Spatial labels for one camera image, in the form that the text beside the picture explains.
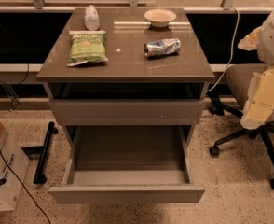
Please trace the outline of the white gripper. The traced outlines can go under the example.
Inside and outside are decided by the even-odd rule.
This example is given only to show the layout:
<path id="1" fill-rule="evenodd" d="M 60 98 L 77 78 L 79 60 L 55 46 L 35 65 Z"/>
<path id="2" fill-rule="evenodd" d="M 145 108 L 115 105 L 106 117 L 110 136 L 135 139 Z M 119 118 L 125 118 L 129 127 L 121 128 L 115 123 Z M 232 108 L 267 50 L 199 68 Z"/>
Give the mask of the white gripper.
<path id="1" fill-rule="evenodd" d="M 274 65 L 274 10 L 261 27 L 242 38 L 238 48 L 257 50 L 260 61 Z M 243 128 L 252 130 L 271 121 L 274 121 L 274 67 L 263 73 L 253 73 L 240 123 Z"/>

